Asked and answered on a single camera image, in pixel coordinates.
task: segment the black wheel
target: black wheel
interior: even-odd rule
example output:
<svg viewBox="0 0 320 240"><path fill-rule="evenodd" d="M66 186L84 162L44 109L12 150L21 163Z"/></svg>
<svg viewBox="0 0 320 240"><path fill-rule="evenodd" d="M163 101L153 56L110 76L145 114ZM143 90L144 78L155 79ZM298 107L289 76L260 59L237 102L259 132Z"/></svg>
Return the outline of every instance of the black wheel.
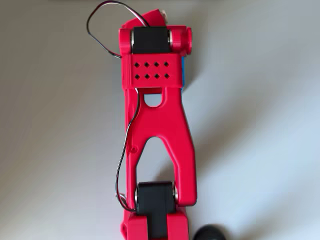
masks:
<svg viewBox="0 0 320 240"><path fill-rule="evenodd" d="M205 225L196 232L193 240L226 240L226 237L215 226Z"/></svg>

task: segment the gray background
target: gray background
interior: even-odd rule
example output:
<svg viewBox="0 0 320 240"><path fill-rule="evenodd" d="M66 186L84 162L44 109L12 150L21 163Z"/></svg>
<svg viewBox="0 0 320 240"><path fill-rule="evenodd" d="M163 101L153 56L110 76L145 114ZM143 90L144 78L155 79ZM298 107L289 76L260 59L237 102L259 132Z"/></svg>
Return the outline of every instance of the gray background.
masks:
<svg viewBox="0 0 320 240"><path fill-rule="evenodd" d="M0 3L1 240L122 239L121 62L86 34L98 3ZM234 240L319 239L320 1L127 3L193 29L182 96L197 161L190 233L210 223ZM92 31L118 50L131 17L106 7ZM172 179L159 139L137 171L140 182Z"/></svg>

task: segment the black wire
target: black wire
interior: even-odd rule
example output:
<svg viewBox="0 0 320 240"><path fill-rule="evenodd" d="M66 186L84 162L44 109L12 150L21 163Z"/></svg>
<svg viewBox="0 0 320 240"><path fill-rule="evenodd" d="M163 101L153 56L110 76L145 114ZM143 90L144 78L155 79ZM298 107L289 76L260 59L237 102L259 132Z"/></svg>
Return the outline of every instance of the black wire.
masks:
<svg viewBox="0 0 320 240"><path fill-rule="evenodd" d="M109 50L106 46L103 45L102 42L100 42L91 32L90 32L90 29L89 29L89 23L90 23L90 20L91 18L93 17L93 15L96 13L96 11L107 5L107 4L117 4L117 5L121 5L121 6L124 6L125 8L127 8L133 15L135 15L136 18L138 18L140 20L140 22L145 26L145 27L150 27L149 23L147 22L147 20L141 16L138 12L136 12L135 10L133 10L131 7L129 7L128 5L126 5L125 3L122 3L122 2L119 2L119 1L111 1L111 0L108 0L108 1L104 1L102 3L100 3L94 10L93 12L89 15L87 21L86 21L86 31L87 33L89 34L89 36L91 38L93 38L104 50L106 50L109 54L111 54L112 56L118 58L118 59L121 59L122 56ZM117 171L116 171L116 179L115 179L115 192L116 192L116 197L120 203L120 205L128 212L132 212L132 213L135 213L137 212L137 210L135 208L129 208L128 207L128 204L124 204L124 202L122 201L121 199L121 196L120 196L120 193L119 193L119 184L118 184L118 181L119 181L119 173L120 173L120 168L121 168L121 164L123 162L123 159L124 159L124 156L125 156L125 153L126 153L126 147L127 147L127 142L128 142L128 132L129 132L129 129L130 129L130 126L131 126L131 123L132 121L134 120L134 118L136 117L136 114L137 114L137 111L138 111L138 106L140 104L140 96L139 96L139 91L136 89L136 92L137 92L137 97L138 97L138 101L137 101L137 105L136 105L136 110L135 110L135 113L134 113L134 116L132 118L132 120L130 121L130 123L128 124L128 127L126 129L126 134L125 134L125 140L124 140L124 146L123 146L123 150L122 150L122 155L121 155L121 159L119 161L119 164L118 164L118 168L117 168Z"/></svg>
<svg viewBox="0 0 320 240"><path fill-rule="evenodd" d="M120 173L121 164L122 164L122 161L123 161L123 159L124 159L125 152L126 152L126 147L127 147L127 143L128 143L128 132L129 132L131 123L132 123L133 120L136 118L136 115L137 115L137 112L138 112L138 108L139 108L139 105L140 105L140 95L139 95L138 89L136 89L136 92L137 92L137 104L136 104L136 109L135 109L135 113L134 113L134 115L133 115L133 118L132 118L132 120L129 122L128 127L127 127L127 129L126 129L125 139L124 139L124 146L123 146L123 150L122 150L122 155L121 155L121 158L120 158L120 161L119 161L118 169L117 169L117 171L116 171L116 178L115 178L115 193L116 193L116 197L118 198L118 201L119 201L120 205L121 205L125 210L127 210L128 212L131 212L131 213L136 213L136 212L137 212L137 209L136 209L136 208L129 208L128 206L126 206L126 205L122 202L122 199L120 198L120 194L119 194L118 181L119 181L119 173Z"/></svg>
<svg viewBox="0 0 320 240"><path fill-rule="evenodd" d="M139 20L140 22L145 26L145 27L150 27L149 23L146 21L146 19L141 16L138 12L136 12L135 10L133 10L131 7L129 7L128 5L126 5L125 3L122 3L122 2L119 2L119 1L104 1L102 3L100 3L94 10L93 12L90 14L90 16L88 17L87 21L86 21L86 31L87 33L89 34L89 36L91 38L93 38L104 50L106 50L109 54L111 54L112 56L118 58L118 59L121 59L122 56L120 54L117 54L111 50L109 50L106 46L103 45L102 42L100 42L89 30L89 23L90 23L90 20L92 18L92 16L96 13L96 11L107 5L107 4L117 4L117 5L121 5L121 6L124 6L126 9L128 9L133 15L135 15Z"/></svg>

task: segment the red plastic part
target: red plastic part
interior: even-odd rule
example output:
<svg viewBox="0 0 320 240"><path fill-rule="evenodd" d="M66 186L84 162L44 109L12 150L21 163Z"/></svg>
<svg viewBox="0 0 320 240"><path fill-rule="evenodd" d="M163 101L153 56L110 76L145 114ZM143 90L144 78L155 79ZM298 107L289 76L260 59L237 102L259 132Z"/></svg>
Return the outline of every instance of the red plastic part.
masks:
<svg viewBox="0 0 320 240"><path fill-rule="evenodd" d="M177 207L175 213L166 216L166 221L168 237L149 239L147 217L125 211L121 233L125 240L189 240L188 218L184 207Z"/></svg>
<svg viewBox="0 0 320 240"><path fill-rule="evenodd" d="M158 9L143 14L143 17L151 26L165 26ZM184 206L196 203L197 183L195 151L181 100L181 57L191 52L192 33L186 26L167 26L172 33L172 53L131 54L131 29L141 26L141 22L134 18L119 30L125 129L137 108L127 133L127 202L130 208L135 207L137 164L147 140L158 137L173 162L178 196L177 211L167 215L168 238L162 240L188 240L188 218ZM140 97L138 106L136 89ZM156 107L148 106L144 101L146 94L161 94L161 103ZM121 232L126 240L155 240L148 239L147 218L128 211L124 211Z"/></svg>

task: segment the blue part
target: blue part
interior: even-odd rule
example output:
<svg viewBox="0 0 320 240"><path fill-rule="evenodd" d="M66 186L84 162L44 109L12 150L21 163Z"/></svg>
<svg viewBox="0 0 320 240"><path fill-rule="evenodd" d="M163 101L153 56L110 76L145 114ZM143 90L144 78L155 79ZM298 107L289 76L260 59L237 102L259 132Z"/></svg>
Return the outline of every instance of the blue part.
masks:
<svg viewBox="0 0 320 240"><path fill-rule="evenodd" d="M182 88L185 86L185 57L181 57L181 65L182 65Z"/></svg>

